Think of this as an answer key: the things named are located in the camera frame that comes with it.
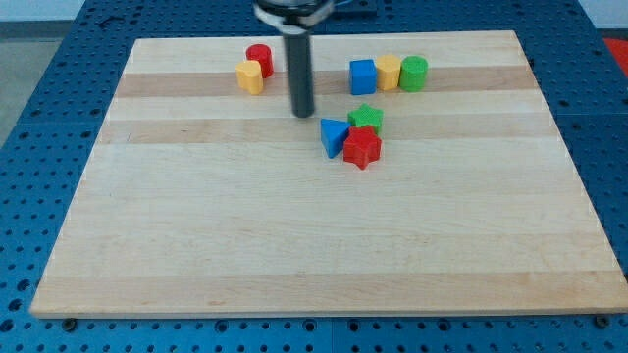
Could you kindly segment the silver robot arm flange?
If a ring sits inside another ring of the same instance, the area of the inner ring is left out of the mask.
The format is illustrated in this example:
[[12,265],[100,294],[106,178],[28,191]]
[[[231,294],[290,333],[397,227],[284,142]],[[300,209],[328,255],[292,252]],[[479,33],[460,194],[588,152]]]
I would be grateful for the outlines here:
[[254,0],[256,17],[274,27],[310,28],[329,17],[336,7],[334,0]]

